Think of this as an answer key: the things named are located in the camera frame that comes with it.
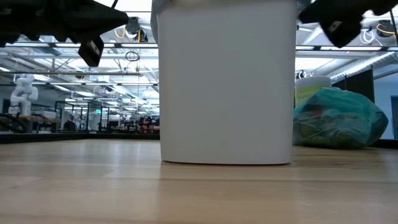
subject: wall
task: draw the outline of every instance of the wall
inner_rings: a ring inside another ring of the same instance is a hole
[[[381,139],[394,139],[391,96],[398,96],[398,73],[374,81],[375,102],[386,114],[389,124]]]
[[[2,86],[0,87],[0,111],[2,111],[3,99],[10,99],[14,86]],[[44,106],[55,106],[56,101],[64,101],[65,95],[56,90],[47,90],[39,87],[39,98],[37,101],[32,102],[33,104],[44,105]]]

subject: ceiling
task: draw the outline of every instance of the ceiling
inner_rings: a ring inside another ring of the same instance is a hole
[[[106,6],[110,6],[113,3],[113,0],[96,1]],[[126,11],[130,17],[139,17],[139,23],[145,30],[149,42],[154,43],[154,38],[150,29],[151,2],[151,0],[119,0],[116,9]],[[398,7],[394,9],[394,12],[395,15],[398,15]],[[375,17],[371,12],[365,13],[364,16],[363,27],[372,27],[372,32],[374,32],[378,20],[388,19],[388,15]],[[318,24],[299,24],[299,27],[300,29],[296,34],[297,45],[331,45]],[[133,43],[134,41],[127,35],[123,38],[118,37],[123,34],[123,29],[124,27],[118,27],[115,30],[104,33],[101,38],[106,43]],[[368,40],[372,39],[370,33],[364,34],[364,32],[365,30],[363,30],[361,36],[366,35]],[[42,42],[55,42],[55,39],[50,36],[42,36],[40,40]],[[21,37],[19,42],[27,42],[27,40]],[[394,45],[394,43],[394,37],[376,37],[373,38],[371,42],[364,43],[363,38],[358,36],[349,46],[380,46]],[[159,81],[159,53],[157,49],[108,48],[104,50],[103,59],[99,67],[96,68],[90,68],[86,65],[78,56],[77,48],[56,47],[51,49],[49,47],[6,47],[6,50],[15,52],[23,57],[18,58],[15,57],[15,55],[9,55],[9,52],[4,52],[0,49],[0,69],[34,73],[46,72],[48,71],[46,68],[51,68],[60,73],[60,75],[47,77],[38,74],[36,75],[38,82],[100,82],[103,85],[105,85],[104,83],[130,83],[131,85],[112,86],[114,88],[114,93],[112,94],[104,91],[101,85],[59,85],[62,88],[56,87],[55,89],[64,92],[68,96],[71,96],[73,91],[75,93],[73,95],[75,98],[84,97],[76,92],[91,93],[98,98],[122,98],[125,99],[126,102],[120,101],[118,105],[141,106],[150,108],[145,109],[145,111],[150,111],[151,113],[154,111],[155,113],[159,112],[159,88],[161,87],[156,85]],[[130,51],[139,54],[141,56],[140,61],[129,62],[125,60],[125,54]],[[342,66],[376,55],[377,53],[374,52],[297,52],[296,71],[304,70],[307,73],[316,75],[328,75]],[[33,60],[35,64],[27,62],[27,60],[25,60],[26,58]],[[100,75],[92,74],[85,75],[84,78],[79,78],[74,75],[62,75],[62,73],[65,72],[95,72],[100,73]],[[105,72],[118,73],[118,75],[107,76],[104,74]],[[141,76],[133,75],[136,72],[139,72]],[[12,80],[12,76],[10,75],[1,75],[0,78],[5,82]]]

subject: wooden floor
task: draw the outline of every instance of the wooden floor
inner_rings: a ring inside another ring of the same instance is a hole
[[[397,224],[398,150],[196,166],[162,162],[158,141],[0,145],[0,223]]]

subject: plastic bag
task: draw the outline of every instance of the plastic bag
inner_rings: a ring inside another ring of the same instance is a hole
[[[386,130],[387,116],[363,95],[322,88],[294,109],[293,142],[299,146],[361,148]]]

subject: white bin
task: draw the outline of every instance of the white bin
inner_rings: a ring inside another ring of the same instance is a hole
[[[296,17],[295,0],[159,14],[163,160],[290,162]]]

